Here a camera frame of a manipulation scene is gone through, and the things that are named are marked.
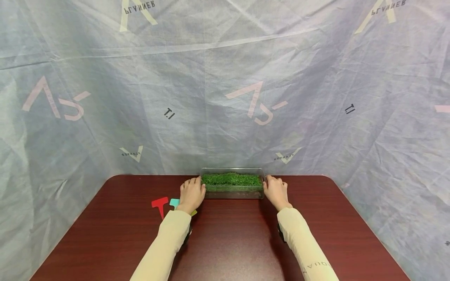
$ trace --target dark red tabletop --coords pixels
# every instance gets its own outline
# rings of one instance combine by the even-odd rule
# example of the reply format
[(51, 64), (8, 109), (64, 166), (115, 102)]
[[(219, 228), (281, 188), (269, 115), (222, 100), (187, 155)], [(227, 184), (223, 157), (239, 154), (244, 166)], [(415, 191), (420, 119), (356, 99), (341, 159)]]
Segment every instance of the dark red tabletop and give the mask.
[[(190, 176), (110, 178), (33, 281), (128, 281), (162, 221), (152, 201), (179, 198)], [(409, 280), (332, 180), (283, 176), (288, 196), (341, 281)], [(173, 207), (165, 204), (163, 214)], [(177, 254), (171, 281), (296, 281), (298, 263), (263, 200), (205, 200)]]

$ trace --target printed logo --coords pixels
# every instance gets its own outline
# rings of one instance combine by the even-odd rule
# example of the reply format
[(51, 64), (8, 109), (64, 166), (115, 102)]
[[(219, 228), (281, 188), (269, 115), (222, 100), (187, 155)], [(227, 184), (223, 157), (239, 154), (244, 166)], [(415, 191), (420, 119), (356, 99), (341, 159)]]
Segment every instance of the printed logo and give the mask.
[(120, 20), (120, 32), (124, 32), (128, 30), (128, 14), (134, 12), (141, 12), (144, 17), (150, 22), (152, 25), (158, 24), (156, 20), (149, 13), (149, 10), (155, 6), (154, 1), (142, 3), (140, 0), (133, 0), (136, 4), (134, 6), (129, 6), (129, 0), (122, 0), (122, 18)]
[(169, 120), (175, 115), (175, 113), (172, 113), (172, 115), (170, 115), (170, 117), (167, 115), (167, 113), (169, 113), (169, 112), (172, 112), (172, 110), (170, 109), (170, 108), (167, 108), (168, 110), (167, 110), (167, 112), (166, 113), (164, 113), (164, 116), (165, 117), (167, 117), (167, 118), (169, 118)]
[[(247, 93), (250, 93), (250, 92), (254, 91), (253, 98), (252, 98), (252, 101), (250, 102), (250, 107), (249, 107), (248, 113), (247, 113), (247, 116), (252, 118), (253, 117), (253, 113), (255, 111), (256, 104), (258, 102), (259, 93), (261, 91), (262, 83), (263, 83), (263, 81), (255, 83), (255, 84), (250, 85), (248, 87), (239, 89), (239, 90), (234, 91), (232, 93), (229, 93), (229, 94), (227, 94), (225, 96), (228, 99), (234, 99), (234, 98), (237, 98), (239, 96), (242, 96), (243, 94), (247, 94)], [(277, 110), (279, 108), (282, 108), (286, 104), (288, 104), (287, 101), (280, 102), (280, 103), (272, 106), (272, 109), (273, 110)], [(257, 124), (261, 125), (261, 126), (269, 124), (272, 121), (272, 119), (274, 118), (274, 114), (262, 103), (259, 104), (259, 108), (268, 116), (268, 118), (267, 118), (266, 121), (261, 121), (258, 117), (256, 117), (255, 118), (255, 122)]]
[(328, 264), (326, 262), (316, 262), (316, 263), (314, 263), (314, 265), (313, 264), (308, 265), (308, 268), (313, 268), (314, 266), (329, 266), (329, 267), (331, 267), (331, 264)]
[[(380, 6), (383, 2), (386, 2), (387, 5), (380, 8)], [(395, 2), (392, 3), (392, 0), (377, 0), (375, 5), (373, 6), (372, 10), (367, 14), (367, 17), (361, 23), (360, 27), (356, 30), (355, 34), (361, 33), (364, 30), (364, 28), (366, 27), (366, 25), (369, 23), (372, 16), (378, 14), (378, 12), (380, 12), (380, 10), (381, 10), (381, 13), (386, 12), (387, 20), (389, 23), (396, 22), (397, 20), (395, 17), (394, 8), (403, 6), (403, 5), (405, 5), (405, 3), (406, 3), (406, 0), (398, 1), (396, 3)]]
[[(55, 103), (55, 101), (53, 99), (52, 92), (50, 91), (50, 88), (49, 88), (49, 85), (47, 83), (47, 80), (46, 80), (45, 76), (42, 76), (42, 78), (37, 82), (36, 86), (31, 91), (31, 93), (28, 96), (27, 100), (23, 104), (22, 110), (29, 112), (31, 106), (33, 105), (34, 101), (36, 100), (37, 96), (39, 95), (39, 93), (42, 90), (44, 90), (45, 95), (47, 96), (47, 100), (49, 101), (50, 107), (51, 107), (55, 117), (56, 118), (61, 118), (61, 115), (59, 114), (58, 108), (56, 107), (56, 103)], [(90, 93), (85, 91), (85, 92), (77, 95), (76, 97), (74, 97), (73, 100), (75, 100), (76, 102), (79, 102), (82, 99), (84, 99), (86, 97), (89, 97), (89, 96), (90, 96)], [(60, 104), (67, 105), (67, 106), (70, 106), (70, 107), (74, 107), (78, 111), (78, 114), (76, 114), (76, 115), (66, 115), (66, 114), (64, 114), (64, 118), (66, 120), (77, 121), (84, 115), (84, 109), (81, 107), (81, 105), (79, 105), (77, 103), (74, 103), (74, 102), (71, 102), (71, 101), (68, 101), (66, 99), (62, 99), (62, 98), (58, 98), (58, 101), (59, 101)]]
[(122, 156), (129, 156), (139, 163), (143, 148), (144, 148), (143, 145), (139, 145), (138, 152), (136, 152), (136, 153), (129, 153), (128, 150), (124, 149), (123, 147), (121, 147), (120, 150), (125, 152), (124, 154), (122, 153)]
[(435, 105), (434, 109), (438, 113), (450, 113), (450, 105)]
[(287, 164), (290, 162), (290, 160), (292, 160), (292, 157), (294, 157), (300, 149), (301, 147), (297, 148), (294, 153), (291, 153), (287, 156), (283, 156), (281, 153), (277, 152), (276, 156), (278, 156), (278, 158), (275, 158), (274, 160), (281, 160), (284, 164)]
[(355, 107), (353, 106), (353, 103), (352, 103), (351, 106), (349, 106), (345, 109), (345, 114), (349, 114), (350, 112), (353, 112), (353, 111), (355, 111)]

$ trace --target person's left hand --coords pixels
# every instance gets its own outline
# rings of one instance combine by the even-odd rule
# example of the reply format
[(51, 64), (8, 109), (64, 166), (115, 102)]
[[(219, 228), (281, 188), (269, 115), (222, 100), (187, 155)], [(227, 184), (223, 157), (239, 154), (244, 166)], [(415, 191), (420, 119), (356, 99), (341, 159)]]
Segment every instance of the person's left hand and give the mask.
[(205, 199), (206, 186), (200, 186), (202, 178), (188, 179), (180, 186), (180, 204), (177, 210), (184, 211), (189, 215), (197, 209)]

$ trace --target wristwatch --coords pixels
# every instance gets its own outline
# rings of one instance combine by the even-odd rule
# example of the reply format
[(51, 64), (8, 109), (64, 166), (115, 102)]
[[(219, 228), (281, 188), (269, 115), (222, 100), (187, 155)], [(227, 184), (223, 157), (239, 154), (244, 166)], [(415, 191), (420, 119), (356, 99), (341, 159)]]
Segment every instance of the wristwatch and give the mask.
[(189, 236), (191, 236), (191, 233), (192, 233), (192, 226), (189, 225), (188, 235), (186, 235), (186, 238), (184, 239), (183, 245), (188, 243), (188, 239), (189, 239)]
[(281, 228), (280, 228), (280, 224), (279, 224), (279, 223), (277, 224), (277, 228), (278, 228), (278, 234), (280, 235), (281, 240), (283, 240), (283, 242), (286, 243), (286, 241), (285, 241), (285, 239), (284, 239), (284, 236), (283, 236), (283, 232), (281, 231)]

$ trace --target white fabric backdrop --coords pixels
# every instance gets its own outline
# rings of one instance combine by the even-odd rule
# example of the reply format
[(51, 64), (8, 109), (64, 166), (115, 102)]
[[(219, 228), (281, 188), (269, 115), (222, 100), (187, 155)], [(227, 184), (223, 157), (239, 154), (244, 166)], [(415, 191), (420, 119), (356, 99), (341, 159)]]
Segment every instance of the white fabric backdrop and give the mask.
[(327, 175), (412, 280), (450, 280), (448, 1), (0, 7), (0, 280), (109, 177), (204, 166)]

